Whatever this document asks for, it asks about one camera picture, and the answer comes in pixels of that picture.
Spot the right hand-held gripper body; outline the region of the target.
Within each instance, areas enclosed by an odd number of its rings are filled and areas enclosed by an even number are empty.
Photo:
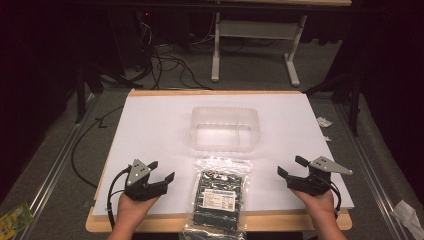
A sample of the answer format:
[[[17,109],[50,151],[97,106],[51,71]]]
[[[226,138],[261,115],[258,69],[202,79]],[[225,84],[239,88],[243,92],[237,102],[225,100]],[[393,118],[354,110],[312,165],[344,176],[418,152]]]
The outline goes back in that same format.
[[[306,167],[309,173],[306,177],[292,175],[293,180],[286,181],[289,189],[304,192],[311,196],[322,195],[331,187],[332,173],[353,174],[352,170],[323,156],[309,162],[309,166]]]

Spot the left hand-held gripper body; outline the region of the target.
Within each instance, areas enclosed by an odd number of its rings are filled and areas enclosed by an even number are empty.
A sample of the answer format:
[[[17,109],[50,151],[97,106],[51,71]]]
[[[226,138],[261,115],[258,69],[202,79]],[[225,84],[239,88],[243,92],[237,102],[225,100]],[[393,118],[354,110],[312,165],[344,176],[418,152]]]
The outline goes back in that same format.
[[[135,159],[125,182],[125,195],[134,201],[146,201],[166,194],[167,186],[148,182],[151,172],[146,164]]]

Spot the clear plastic bag of black parts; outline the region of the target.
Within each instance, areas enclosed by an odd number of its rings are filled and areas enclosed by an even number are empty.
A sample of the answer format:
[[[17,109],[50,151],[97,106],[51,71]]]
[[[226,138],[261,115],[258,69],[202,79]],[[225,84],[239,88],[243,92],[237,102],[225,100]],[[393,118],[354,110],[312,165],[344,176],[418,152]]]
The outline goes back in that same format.
[[[196,181],[180,240],[247,240],[244,195],[252,163],[204,156],[194,162]]]

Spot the clear plastic container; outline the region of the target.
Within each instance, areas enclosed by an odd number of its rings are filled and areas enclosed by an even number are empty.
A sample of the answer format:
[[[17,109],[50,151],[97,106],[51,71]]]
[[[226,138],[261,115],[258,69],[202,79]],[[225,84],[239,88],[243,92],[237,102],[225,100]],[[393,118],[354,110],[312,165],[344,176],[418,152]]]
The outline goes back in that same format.
[[[192,110],[190,134],[198,151],[252,152],[261,136],[259,115],[252,108],[198,106]]]

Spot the person's right hand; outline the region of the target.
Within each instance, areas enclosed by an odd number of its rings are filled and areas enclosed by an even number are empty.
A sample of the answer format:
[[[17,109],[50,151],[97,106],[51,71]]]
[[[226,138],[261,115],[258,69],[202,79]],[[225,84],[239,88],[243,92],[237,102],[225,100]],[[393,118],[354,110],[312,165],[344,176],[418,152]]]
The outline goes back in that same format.
[[[331,191],[317,196],[311,196],[296,190],[293,190],[293,193],[304,203],[316,230],[330,230],[337,226],[334,213],[334,198]]]

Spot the person's left hand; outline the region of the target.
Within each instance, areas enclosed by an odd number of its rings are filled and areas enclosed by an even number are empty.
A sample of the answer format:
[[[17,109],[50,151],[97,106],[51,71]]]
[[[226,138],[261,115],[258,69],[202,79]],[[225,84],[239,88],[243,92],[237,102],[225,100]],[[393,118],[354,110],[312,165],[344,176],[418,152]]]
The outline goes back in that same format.
[[[125,194],[122,194],[118,202],[117,217],[113,231],[120,233],[133,233],[143,222],[148,211],[157,200],[158,197],[142,202],[134,201]]]

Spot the white board sheet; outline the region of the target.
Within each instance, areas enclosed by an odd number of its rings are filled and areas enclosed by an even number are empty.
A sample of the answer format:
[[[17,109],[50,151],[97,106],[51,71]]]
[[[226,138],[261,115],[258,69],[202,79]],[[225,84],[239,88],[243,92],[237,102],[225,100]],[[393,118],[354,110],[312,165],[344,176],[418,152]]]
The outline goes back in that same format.
[[[201,155],[192,147],[190,123],[197,106],[253,108],[258,112],[260,139],[253,151],[234,153],[236,159],[253,164],[244,209],[279,211],[301,209],[303,204],[278,176],[282,167],[295,176],[308,170],[295,162],[297,155],[311,161],[332,154],[316,121],[308,98],[290,94],[236,94],[188,96],[130,95],[105,164],[105,171],[94,207],[95,216],[106,214],[107,194],[114,177],[135,159],[159,166],[150,180],[163,180],[175,174],[168,193],[150,211],[152,214],[180,214],[187,209],[193,192],[193,163]]]

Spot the black metal stand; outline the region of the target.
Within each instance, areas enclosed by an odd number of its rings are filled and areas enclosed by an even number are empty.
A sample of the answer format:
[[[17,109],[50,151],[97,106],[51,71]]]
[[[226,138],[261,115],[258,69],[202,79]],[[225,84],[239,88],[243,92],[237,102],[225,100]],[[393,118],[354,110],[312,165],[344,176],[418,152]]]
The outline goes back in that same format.
[[[113,74],[102,66],[90,62],[83,61],[77,70],[76,75],[76,95],[77,95],[77,118],[76,122],[81,123],[83,117],[86,115],[86,96],[85,87],[88,87],[94,94],[101,94],[104,90],[104,86],[101,83],[101,76],[106,75],[107,77],[123,84],[134,87],[126,78]]]
[[[317,92],[332,88],[333,95],[331,100],[333,103],[342,104],[348,102],[348,126],[355,136],[358,135],[357,120],[360,112],[359,95],[362,75],[363,71],[360,68],[351,66],[346,72],[326,79],[304,91],[304,94],[311,96]]]

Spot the white crumpled cloth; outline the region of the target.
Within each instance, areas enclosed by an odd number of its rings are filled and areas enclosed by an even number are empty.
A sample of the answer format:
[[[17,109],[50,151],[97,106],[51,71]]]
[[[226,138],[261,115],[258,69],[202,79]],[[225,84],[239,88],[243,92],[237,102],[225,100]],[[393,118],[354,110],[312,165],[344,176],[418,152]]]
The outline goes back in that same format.
[[[410,231],[415,240],[424,240],[424,229],[413,207],[401,200],[391,214]]]

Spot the green printed packet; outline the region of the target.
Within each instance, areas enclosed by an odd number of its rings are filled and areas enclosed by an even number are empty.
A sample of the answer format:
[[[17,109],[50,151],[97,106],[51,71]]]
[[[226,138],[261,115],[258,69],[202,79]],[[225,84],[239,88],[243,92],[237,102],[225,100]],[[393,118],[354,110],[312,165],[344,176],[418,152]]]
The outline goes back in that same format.
[[[29,205],[24,202],[0,218],[0,240],[10,240],[34,221]]]

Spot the silver metal floor rail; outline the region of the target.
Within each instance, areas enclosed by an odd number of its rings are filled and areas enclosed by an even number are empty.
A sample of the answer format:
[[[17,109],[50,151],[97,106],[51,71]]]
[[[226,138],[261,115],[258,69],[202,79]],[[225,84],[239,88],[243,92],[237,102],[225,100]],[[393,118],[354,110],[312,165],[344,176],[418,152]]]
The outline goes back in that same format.
[[[57,182],[59,181],[65,168],[65,165],[67,164],[67,157],[71,152],[71,148],[75,146],[76,139],[80,135],[81,129],[87,121],[88,115],[97,104],[98,99],[99,94],[91,93],[88,95],[88,98],[85,100],[85,112],[82,114],[80,119],[72,125],[71,131],[63,146],[61,147],[52,167],[50,168],[48,175],[46,176],[43,184],[30,204],[30,210],[32,211],[34,217],[33,222],[12,240],[29,240],[31,233],[36,226],[38,219],[40,218],[51,194],[53,193],[54,188],[57,185]]]
[[[341,104],[336,104],[334,106],[339,117],[342,119],[344,128],[347,130],[347,133],[353,143],[355,151],[359,157],[359,162],[361,166],[361,171],[364,175],[364,179],[367,182],[368,187],[372,193],[373,199],[378,206],[380,215],[383,217],[386,226],[389,229],[389,232],[393,240],[408,240],[408,236],[402,226],[402,224],[391,215],[393,210],[393,204],[384,190],[380,180],[378,179],[377,173],[372,166],[370,159],[368,158],[364,147],[359,139],[349,125],[349,117],[346,113],[346,108]]]

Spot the white metal desk frame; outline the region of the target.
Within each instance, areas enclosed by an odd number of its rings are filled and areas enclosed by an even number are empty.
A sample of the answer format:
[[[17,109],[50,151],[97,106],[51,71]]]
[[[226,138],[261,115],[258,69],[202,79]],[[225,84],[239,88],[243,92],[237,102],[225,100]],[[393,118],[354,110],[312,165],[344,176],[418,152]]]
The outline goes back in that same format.
[[[300,86],[300,80],[294,65],[294,57],[303,34],[306,15],[296,23],[272,23],[258,21],[222,20],[221,14],[215,14],[214,51],[212,56],[211,81],[220,79],[220,39],[222,37],[286,40],[292,43],[285,52],[284,62],[293,87]]]

